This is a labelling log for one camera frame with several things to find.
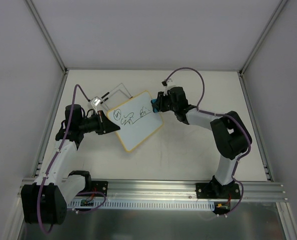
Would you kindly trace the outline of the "blue whiteboard eraser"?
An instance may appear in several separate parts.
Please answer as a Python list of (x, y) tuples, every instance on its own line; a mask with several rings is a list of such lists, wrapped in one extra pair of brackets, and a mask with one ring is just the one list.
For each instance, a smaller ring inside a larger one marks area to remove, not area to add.
[(152, 99), (150, 102), (151, 102), (151, 106), (152, 106), (152, 111), (154, 113), (158, 113), (159, 112), (159, 106), (157, 104), (157, 99), (156, 98)]

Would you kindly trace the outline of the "yellow framed whiteboard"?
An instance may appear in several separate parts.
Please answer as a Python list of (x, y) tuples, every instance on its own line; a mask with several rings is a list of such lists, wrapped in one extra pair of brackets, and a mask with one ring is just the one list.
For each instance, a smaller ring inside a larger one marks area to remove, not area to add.
[(128, 153), (164, 124), (161, 114), (153, 111), (151, 100), (152, 96), (146, 90), (106, 113), (107, 118), (120, 127), (116, 135)]

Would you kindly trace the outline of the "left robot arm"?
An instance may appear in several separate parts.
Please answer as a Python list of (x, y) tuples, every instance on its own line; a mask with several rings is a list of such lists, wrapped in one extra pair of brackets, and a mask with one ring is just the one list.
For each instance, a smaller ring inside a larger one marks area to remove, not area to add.
[(85, 170), (73, 170), (67, 180), (62, 181), (84, 135), (104, 135), (120, 130), (102, 110), (87, 117), (79, 104), (71, 104), (66, 106), (64, 114), (48, 167), (33, 183), (22, 187), (20, 194), (26, 223), (61, 225), (73, 198), (77, 194), (86, 196), (93, 189), (91, 174)]

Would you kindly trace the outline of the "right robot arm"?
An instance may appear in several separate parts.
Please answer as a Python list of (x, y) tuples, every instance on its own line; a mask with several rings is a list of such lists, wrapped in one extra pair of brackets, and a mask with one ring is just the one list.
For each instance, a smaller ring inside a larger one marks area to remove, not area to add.
[(220, 160), (210, 182), (201, 189), (208, 198), (227, 198), (232, 190), (234, 175), (239, 161), (251, 150), (252, 137), (235, 111), (220, 114), (199, 109), (189, 104), (184, 89), (173, 87), (151, 100), (152, 109), (157, 112), (172, 111), (177, 120), (186, 125), (199, 126), (212, 132)]

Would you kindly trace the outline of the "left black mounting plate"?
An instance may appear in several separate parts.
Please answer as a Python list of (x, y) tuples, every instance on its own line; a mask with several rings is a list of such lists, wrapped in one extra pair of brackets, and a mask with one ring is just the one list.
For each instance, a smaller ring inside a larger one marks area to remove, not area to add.
[[(108, 185), (109, 183), (107, 181), (103, 180), (92, 180), (91, 181), (91, 192), (99, 192), (107, 196), (108, 193)], [(90, 193), (89, 196), (95, 197), (102, 197), (99, 193)]]

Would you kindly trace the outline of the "black mounting plate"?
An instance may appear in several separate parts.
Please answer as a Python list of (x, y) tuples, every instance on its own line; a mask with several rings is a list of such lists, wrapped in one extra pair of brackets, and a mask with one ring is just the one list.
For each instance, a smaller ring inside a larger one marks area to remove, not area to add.
[[(91, 181), (91, 192), (99, 192), (107, 196), (108, 193), (108, 185), (109, 183), (107, 181), (103, 180), (92, 180)], [(90, 193), (89, 196), (95, 197), (102, 197), (99, 193)]]
[(196, 183), (196, 197), (198, 199), (228, 199), (237, 200), (241, 197), (240, 187), (233, 182), (228, 185), (220, 185), (214, 182)]

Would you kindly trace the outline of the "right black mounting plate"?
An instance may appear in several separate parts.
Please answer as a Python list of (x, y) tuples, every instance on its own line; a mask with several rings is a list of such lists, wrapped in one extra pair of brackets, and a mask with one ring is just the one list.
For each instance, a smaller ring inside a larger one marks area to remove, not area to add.
[(196, 197), (198, 199), (228, 199), (237, 200), (241, 197), (240, 187), (233, 182), (228, 185), (220, 185), (214, 182), (196, 183)]

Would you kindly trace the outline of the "left aluminium frame post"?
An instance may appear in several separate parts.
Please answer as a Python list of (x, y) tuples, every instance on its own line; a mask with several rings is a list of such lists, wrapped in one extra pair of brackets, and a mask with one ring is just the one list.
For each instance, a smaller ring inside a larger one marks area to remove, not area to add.
[(60, 53), (56, 47), (56, 45), (54, 44), (54, 41), (34, 3), (33, 0), (24, 0), (28, 10), (30, 11), (34, 21), (36, 22), (39, 31), (41, 32), (44, 40), (46, 41), (46, 44), (48, 45), (52, 55), (54, 56), (59, 68), (61, 69), (61, 71), (66, 74), (68, 68), (66, 67), (62, 57), (60, 56)]

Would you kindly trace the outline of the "aluminium frame post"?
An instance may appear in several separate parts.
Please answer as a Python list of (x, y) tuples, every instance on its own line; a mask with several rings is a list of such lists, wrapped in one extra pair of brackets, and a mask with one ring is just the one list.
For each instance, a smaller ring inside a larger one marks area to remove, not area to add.
[(62, 57), (60, 56), (60, 53), (56, 47), (56, 45), (54, 44), (54, 41), (34, 3), (33, 0), (24, 0), (28, 10), (30, 11), (34, 21), (36, 22), (39, 31), (41, 32), (44, 40), (46, 41), (46, 44), (48, 45), (52, 55), (54, 56), (59, 68), (61, 69), (61, 71), (66, 74), (68, 68), (66, 67)]
[(251, 49), (251, 52), (247, 56), (244, 64), (242, 65), (241, 69), (239, 70), (239, 74), (243, 76), (245, 72), (247, 71), (249, 65), (251, 64), (252, 60), (254, 59), (257, 52), (260, 50), (262, 44), (264, 43), (266, 37), (270, 33), (271, 29), (273, 28), (274, 24), (278, 20), (279, 16), (281, 15), (282, 11), (284, 10), (285, 6), (289, 0), (280, 0), (272, 12), (271, 16), (269, 17), (267, 23), (265, 24), (263, 30), (261, 31), (258, 39), (255, 42), (255, 45)]

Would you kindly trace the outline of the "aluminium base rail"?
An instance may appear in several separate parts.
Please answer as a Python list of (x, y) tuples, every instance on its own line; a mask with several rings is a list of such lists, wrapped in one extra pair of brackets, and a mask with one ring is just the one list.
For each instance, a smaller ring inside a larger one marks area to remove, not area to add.
[[(132, 180), (107, 179), (107, 197), (110, 200), (153, 201), (216, 201), (215, 198), (197, 198), (197, 180)], [(282, 183), (244, 181), (243, 202), (287, 203), (289, 198)]]

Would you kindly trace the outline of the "right aluminium frame post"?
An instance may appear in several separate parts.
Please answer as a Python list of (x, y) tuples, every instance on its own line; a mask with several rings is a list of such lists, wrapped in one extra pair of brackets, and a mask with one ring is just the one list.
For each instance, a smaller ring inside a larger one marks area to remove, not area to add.
[(252, 60), (254, 59), (257, 52), (260, 50), (262, 44), (264, 43), (266, 37), (270, 33), (271, 29), (273, 28), (274, 24), (278, 20), (279, 16), (281, 15), (282, 11), (284, 10), (285, 6), (289, 0), (280, 0), (272, 12), (271, 16), (269, 17), (267, 23), (265, 24), (263, 30), (261, 31), (258, 39), (255, 42), (255, 45), (251, 49), (251, 52), (247, 56), (244, 64), (242, 65), (241, 69), (239, 70), (239, 74), (243, 76), (245, 72), (247, 71), (249, 65), (251, 64)]

